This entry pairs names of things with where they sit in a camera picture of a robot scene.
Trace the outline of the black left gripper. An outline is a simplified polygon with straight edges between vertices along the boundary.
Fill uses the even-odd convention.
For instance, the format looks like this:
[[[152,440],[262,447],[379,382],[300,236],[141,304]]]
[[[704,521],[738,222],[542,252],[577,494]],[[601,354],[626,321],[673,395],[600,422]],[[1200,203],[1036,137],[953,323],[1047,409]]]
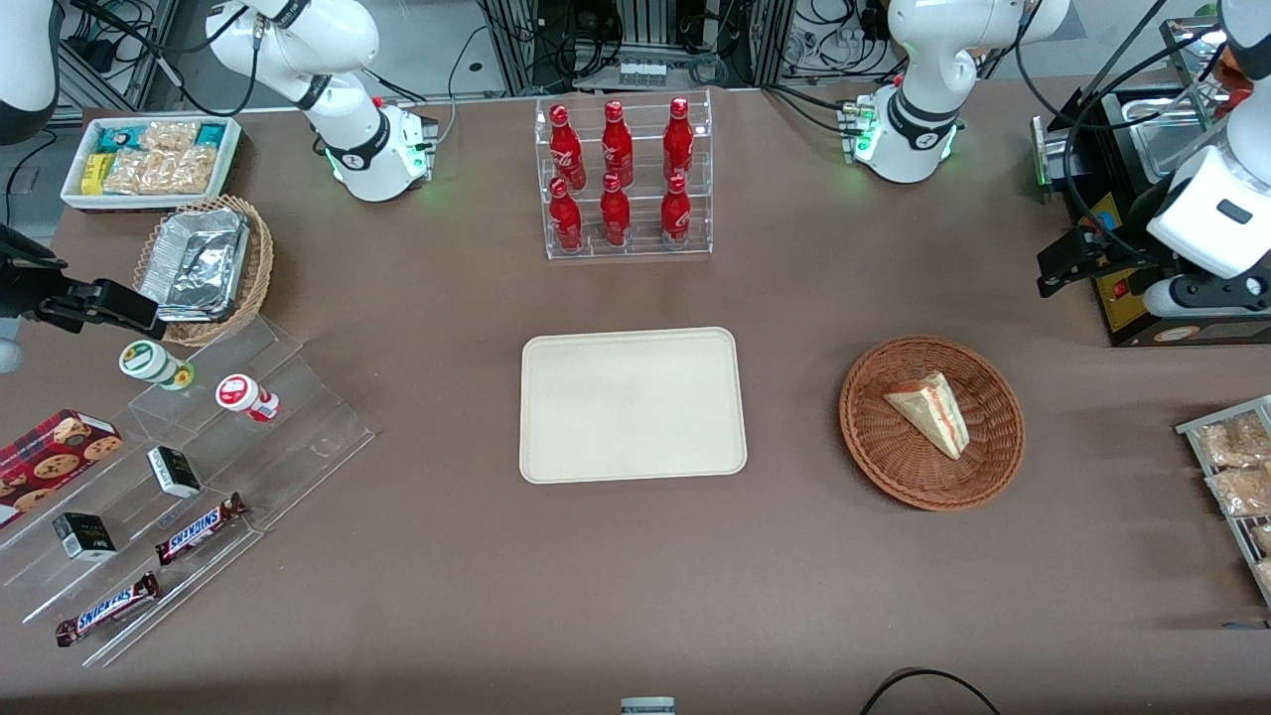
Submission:
[[[1181,273],[1179,257],[1149,234],[1145,224],[1116,229],[1080,224],[1077,230],[1080,234],[1064,234],[1037,253],[1040,298],[1118,271],[1148,271],[1145,279],[1131,279],[1131,291],[1145,291],[1153,282]]]

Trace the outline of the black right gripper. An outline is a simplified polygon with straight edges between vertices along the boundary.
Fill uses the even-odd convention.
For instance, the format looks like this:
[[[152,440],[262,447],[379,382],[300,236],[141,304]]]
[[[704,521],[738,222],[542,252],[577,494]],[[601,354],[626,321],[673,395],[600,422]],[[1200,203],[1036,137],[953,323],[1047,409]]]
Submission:
[[[50,323],[65,331],[85,323],[111,323],[153,340],[165,338],[168,325],[158,317],[158,304],[114,281],[69,279],[55,268],[3,262],[1,317]]]

